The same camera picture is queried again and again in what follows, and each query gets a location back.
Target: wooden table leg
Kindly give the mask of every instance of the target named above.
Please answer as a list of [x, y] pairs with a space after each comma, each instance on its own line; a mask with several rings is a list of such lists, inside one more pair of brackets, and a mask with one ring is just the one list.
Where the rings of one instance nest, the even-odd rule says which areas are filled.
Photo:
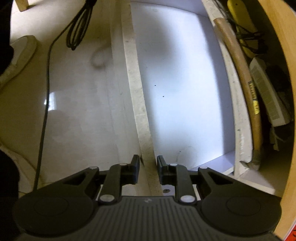
[[27, 10], [29, 7], [28, 0], [15, 0], [15, 2], [20, 12]]

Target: black cable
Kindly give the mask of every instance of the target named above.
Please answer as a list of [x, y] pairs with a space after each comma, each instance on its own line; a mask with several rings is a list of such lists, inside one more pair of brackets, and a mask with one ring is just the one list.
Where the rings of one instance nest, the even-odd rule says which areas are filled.
[[42, 153], [43, 153], [43, 144], [44, 144], [44, 136], [45, 136], [45, 128], [48, 116], [48, 107], [49, 107], [49, 94], [50, 94], [50, 82], [49, 82], [49, 64], [50, 64], [50, 55], [52, 52], [52, 47], [55, 42], [63, 35], [63, 33], [70, 27], [69, 32], [66, 38], [67, 47], [75, 50], [77, 46], [83, 40], [87, 28], [89, 26], [89, 22], [91, 19], [91, 13], [94, 5], [96, 4], [97, 0], [86, 0], [86, 3], [83, 5], [81, 10], [76, 14], [73, 20], [61, 31], [61, 33], [52, 41], [51, 45], [49, 46], [48, 54], [47, 54], [47, 62], [46, 62], [46, 105], [44, 111], [44, 118], [43, 118], [43, 125], [40, 137], [40, 144], [39, 144], [39, 153], [38, 153], [38, 160], [37, 160], [37, 168], [34, 180], [33, 190], [37, 190], [38, 187], [38, 180], [40, 176], [40, 169], [41, 169], [41, 161], [42, 161]]

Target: white tile floor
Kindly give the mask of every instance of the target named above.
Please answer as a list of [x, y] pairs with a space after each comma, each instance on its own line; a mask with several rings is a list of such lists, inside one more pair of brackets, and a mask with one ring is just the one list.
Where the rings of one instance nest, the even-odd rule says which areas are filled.
[[[19, 76], [0, 92], [0, 139], [36, 166], [44, 114], [46, 56], [49, 44], [71, 21], [84, 1], [37, 0], [19, 12], [13, 5], [11, 41], [34, 35], [37, 51]], [[94, 7], [89, 30], [73, 52], [65, 35], [51, 60], [51, 96], [41, 172], [46, 183], [87, 168], [108, 169], [139, 154], [131, 100], [123, 99], [113, 78], [108, 25], [102, 1]]]

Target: white plastic object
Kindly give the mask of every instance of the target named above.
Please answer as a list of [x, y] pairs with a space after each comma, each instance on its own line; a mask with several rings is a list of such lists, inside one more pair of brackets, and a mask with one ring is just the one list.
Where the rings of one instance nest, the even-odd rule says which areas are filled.
[[250, 72], [266, 106], [270, 123], [274, 127], [288, 124], [291, 117], [272, 86], [265, 70], [265, 62], [257, 57], [253, 58], [250, 63]]

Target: yellow sticker on hammer handle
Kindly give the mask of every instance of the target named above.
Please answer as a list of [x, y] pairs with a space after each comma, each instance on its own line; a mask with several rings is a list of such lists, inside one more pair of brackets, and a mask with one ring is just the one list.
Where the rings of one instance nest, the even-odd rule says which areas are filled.
[[251, 90], [251, 93], [252, 93], [254, 112], [255, 112], [255, 115], [257, 115], [257, 114], [260, 113], [260, 108], [259, 108], [259, 102], [258, 102], [258, 99], [257, 99], [254, 83], [253, 83], [253, 81], [250, 81], [248, 84], [250, 86], [250, 90]]

